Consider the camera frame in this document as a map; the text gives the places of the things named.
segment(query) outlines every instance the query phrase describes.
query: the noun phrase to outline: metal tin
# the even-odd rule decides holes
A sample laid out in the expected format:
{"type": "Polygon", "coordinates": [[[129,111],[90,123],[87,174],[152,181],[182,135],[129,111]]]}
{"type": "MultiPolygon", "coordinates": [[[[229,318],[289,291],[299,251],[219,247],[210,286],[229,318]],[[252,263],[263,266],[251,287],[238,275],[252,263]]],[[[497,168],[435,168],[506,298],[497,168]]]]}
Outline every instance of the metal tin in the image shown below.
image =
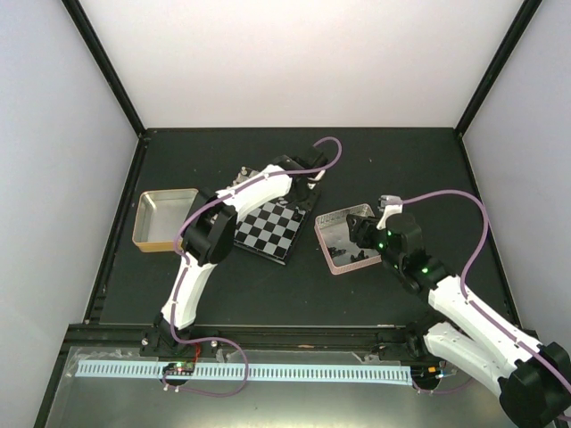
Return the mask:
{"type": "Polygon", "coordinates": [[[381,256],[375,250],[362,250],[355,243],[349,241],[349,228],[347,227],[347,214],[374,217],[373,210],[366,203],[344,210],[329,212],[315,219],[315,233],[318,236],[319,245],[325,255],[329,270],[333,275],[341,275],[365,266],[380,263],[381,256]],[[332,257],[329,249],[335,249],[339,254],[332,257]],[[352,261],[351,256],[356,257],[361,251],[368,256],[367,259],[352,261]]]}
{"type": "Polygon", "coordinates": [[[133,243],[143,252],[173,251],[172,240],[186,220],[196,189],[154,190],[139,199],[133,243]]]}

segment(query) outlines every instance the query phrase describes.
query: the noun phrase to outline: checkered board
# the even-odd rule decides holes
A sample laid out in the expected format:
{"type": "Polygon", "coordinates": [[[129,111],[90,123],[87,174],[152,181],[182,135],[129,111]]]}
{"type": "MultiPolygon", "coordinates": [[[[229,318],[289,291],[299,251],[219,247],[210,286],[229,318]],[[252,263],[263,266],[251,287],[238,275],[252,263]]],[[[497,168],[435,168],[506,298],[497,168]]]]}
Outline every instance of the checkered board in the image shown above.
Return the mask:
{"type": "Polygon", "coordinates": [[[238,223],[234,244],[285,265],[308,216],[282,198],[267,202],[238,223]]]}

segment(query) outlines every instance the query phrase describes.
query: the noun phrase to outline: white wall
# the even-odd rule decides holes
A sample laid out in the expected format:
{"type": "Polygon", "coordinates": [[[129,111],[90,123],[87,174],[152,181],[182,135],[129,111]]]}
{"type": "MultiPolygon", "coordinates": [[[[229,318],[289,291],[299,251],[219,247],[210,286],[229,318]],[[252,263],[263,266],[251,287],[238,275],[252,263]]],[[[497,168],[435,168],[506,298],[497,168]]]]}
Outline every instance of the white wall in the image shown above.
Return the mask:
{"type": "Polygon", "coordinates": [[[82,0],[148,127],[454,127],[522,0],[82,0]]]}
{"type": "Polygon", "coordinates": [[[571,350],[571,2],[543,2],[467,132],[526,326],[571,350]]]}
{"type": "Polygon", "coordinates": [[[27,427],[82,319],[137,139],[62,2],[0,4],[0,425],[27,427]]]}

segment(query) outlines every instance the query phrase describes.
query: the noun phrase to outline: purple cable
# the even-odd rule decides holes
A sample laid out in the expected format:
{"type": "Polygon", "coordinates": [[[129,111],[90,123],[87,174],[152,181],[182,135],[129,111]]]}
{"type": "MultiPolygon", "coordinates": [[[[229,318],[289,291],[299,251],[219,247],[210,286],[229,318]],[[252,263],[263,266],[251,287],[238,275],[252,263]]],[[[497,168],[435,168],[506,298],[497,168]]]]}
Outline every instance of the purple cable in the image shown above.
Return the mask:
{"type": "Polygon", "coordinates": [[[414,379],[412,380],[412,386],[414,387],[415,390],[418,391],[419,394],[429,394],[429,395],[450,395],[450,394],[455,394],[456,392],[462,392],[464,391],[468,386],[470,386],[472,383],[474,382],[474,378],[470,377],[467,381],[465,381],[463,384],[461,384],[460,386],[457,386],[456,388],[452,388],[451,390],[445,390],[445,391],[437,391],[437,390],[423,390],[422,388],[420,388],[416,382],[414,382],[414,379]]]}
{"type": "MultiPolygon", "coordinates": [[[[485,206],[473,194],[470,194],[468,192],[463,192],[461,190],[453,190],[453,189],[440,190],[437,192],[431,192],[431,193],[423,194],[423,195],[418,196],[416,198],[412,198],[412,199],[408,199],[406,201],[402,201],[402,203],[403,204],[409,204],[409,203],[419,202],[419,201],[423,201],[424,199],[432,198],[434,196],[442,196],[445,194],[455,194],[455,195],[464,196],[465,198],[468,198],[470,201],[474,202],[478,206],[478,208],[482,212],[482,219],[484,220],[484,227],[482,230],[482,236],[480,237],[480,242],[478,243],[478,245],[476,246],[476,249],[474,250],[474,252],[470,256],[470,258],[466,262],[466,265],[462,269],[462,274],[460,276],[460,290],[462,292],[462,295],[464,296],[464,299],[466,299],[468,297],[468,292],[466,290],[466,276],[468,274],[469,269],[472,267],[474,260],[476,260],[476,257],[478,256],[478,254],[480,253],[480,251],[484,247],[485,239],[486,239],[486,236],[488,235],[488,228],[490,226],[490,218],[488,217],[488,213],[485,210],[485,206]]],[[[545,368],[547,368],[561,382],[561,384],[565,387],[565,389],[567,389],[569,394],[571,394],[571,383],[569,383],[569,381],[560,373],[560,371],[557,368],[555,368],[549,361],[547,361],[544,357],[539,355],[538,352],[536,352],[535,350],[530,348],[528,345],[526,345],[523,342],[518,342],[517,337],[514,334],[512,334],[510,331],[506,330],[500,323],[498,323],[489,314],[487,314],[484,309],[480,308],[480,306],[478,306],[477,303],[475,303],[473,301],[470,301],[469,303],[479,314],[481,314],[484,318],[486,318],[493,326],[497,327],[502,333],[504,333],[506,336],[508,336],[517,346],[519,346],[523,350],[526,350],[527,352],[529,352],[537,361],[539,361],[545,368]]]]}
{"type": "MultiPolygon", "coordinates": [[[[334,136],[326,136],[324,138],[321,138],[313,146],[316,147],[322,143],[325,143],[326,141],[333,141],[337,144],[337,155],[334,157],[334,159],[332,161],[330,161],[324,167],[315,168],[315,169],[301,169],[301,170],[295,170],[295,171],[275,171],[275,172],[268,173],[268,177],[283,176],[283,175],[293,176],[293,175],[301,175],[301,174],[316,174],[322,170],[332,168],[339,161],[339,158],[341,158],[341,153],[343,152],[343,147],[341,146],[341,142],[337,138],[335,138],[334,136]]],[[[239,194],[240,192],[247,189],[251,185],[255,185],[256,183],[259,183],[261,180],[264,180],[264,179],[266,179],[266,177],[264,177],[264,175],[260,174],[259,176],[254,177],[251,180],[246,181],[243,185],[241,185],[240,187],[238,187],[236,189],[234,195],[239,194]]],[[[226,194],[224,196],[219,197],[218,199],[215,199],[212,202],[205,204],[200,209],[198,209],[196,212],[194,212],[189,218],[187,218],[185,223],[178,230],[178,233],[174,239],[174,249],[178,255],[180,255],[181,257],[184,257],[184,259],[186,261],[186,267],[183,269],[182,273],[180,274],[180,278],[178,279],[177,284],[175,285],[175,291],[172,295],[173,301],[177,301],[178,292],[180,291],[180,286],[182,285],[182,282],[185,279],[186,272],[188,272],[188,267],[190,265],[190,258],[188,258],[188,256],[183,251],[180,251],[178,249],[178,240],[180,239],[181,235],[184,233],[184,231],[186,230],[188,225],[190,225],[196,218],[198,218],[206,210],[209,210],[210,208],[218,205],[219,203],[222,203],[225,200],[232,198],[234,195],[229,193],[229,194],[226,194]]],[[[165,374],[162,377],[162,384],[167,389],[168,388],[174,388],[174,389],[178,388],[179,391],[194,392],[196,394],[205,395],[207,397],[225,398],[225,397],[232,397],[233,395],[236,395],[238,392],[240,392],[245,387],[246,382],[248,380],[249,364],[248,364],[248,358],[246,357],[244,350],[242,350],[240,345],[238,345],[236,342],[230,341],[229,339],[224,339],[223,337],[203,337],[201,339],[193,339],[193,340],[188,340],[188,341],[180,339],[177,336],[177,332],[175,331],[175,309],[176,309],[176,307],[177,307],[176,303],[173,303],[172,306],[170,307],[170,334],[172,335],[172,338],[176,342],[186,344],[186,345],[192,345],[192,344],[201,343],[201,342],[217,341],[217,342],[227,343],[228,345],[233,346],[240,353],[240,355],[242,355],[242,358],[244,359],[244,379],[241,381],[240,385],[238,385],[238,387],[236,389],[234,389],[231,392],[223,392],[223,393],[208,392],[208,391],[203,391],[203,390],[197,390],[195,388],[185,388],[185,387],[180,387],[180,386],[179,387],[173,387],[172,385],[167,384],[167,380],[166,380],[167,374],[165,374]]]]}

